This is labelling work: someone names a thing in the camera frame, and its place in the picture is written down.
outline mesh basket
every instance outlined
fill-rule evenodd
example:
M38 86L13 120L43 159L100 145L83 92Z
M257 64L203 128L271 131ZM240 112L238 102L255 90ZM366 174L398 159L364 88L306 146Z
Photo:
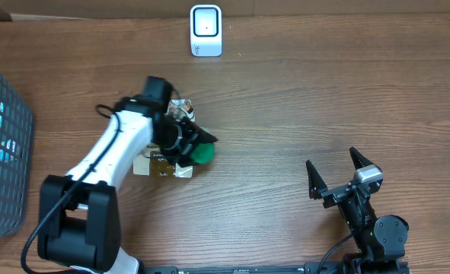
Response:
M33 123L29 106L0 74L0 237L23 224Z

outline plastic basket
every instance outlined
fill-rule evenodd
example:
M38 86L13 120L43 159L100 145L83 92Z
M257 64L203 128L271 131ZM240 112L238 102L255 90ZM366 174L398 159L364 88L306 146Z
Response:
M24 223L33 139L31 109L0 74L0 237Z

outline green lid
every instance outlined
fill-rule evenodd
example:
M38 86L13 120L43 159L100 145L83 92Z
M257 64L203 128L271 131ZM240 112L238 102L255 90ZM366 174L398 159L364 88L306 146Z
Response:
M191 159L198 164L205 164L212 160L215 156L215 144L199 144L193 153L191 153Z

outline wooden table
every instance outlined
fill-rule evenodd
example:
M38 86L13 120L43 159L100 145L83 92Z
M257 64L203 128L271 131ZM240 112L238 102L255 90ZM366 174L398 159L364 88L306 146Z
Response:
M318 261L347 227L308 198L305 161L343 185L353 145L384 170L377 215L410 224L412 273L450 273L450 14L223 22L223 56L202 59L187 19L0 24L0 71L37 118L27 220L0 239L0 273L22 273L45 176L63 175L104 131L94 105L138 94L147 75L193 100L220 139L190 180L126 178L123 247L148 266ZM28 261L59 268L35 248Z

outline wooden surface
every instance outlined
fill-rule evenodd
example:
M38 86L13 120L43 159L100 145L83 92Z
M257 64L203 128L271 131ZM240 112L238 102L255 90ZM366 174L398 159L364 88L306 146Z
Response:
M220 139L190 180L126 178L123 247L148 266L318 261L347 228L308 198L305 161L339 186L353 145L384 171L377 216L410 224L412 273L450 273L450 14L223 22L223 56L208 59L190 55L187 19L0 24L0 71L37 118L27 221L0 239L0 273L22 273L45 176L106 128L94 105L139 93L146 75L192 99ZM58 269L35 248L28 261Z

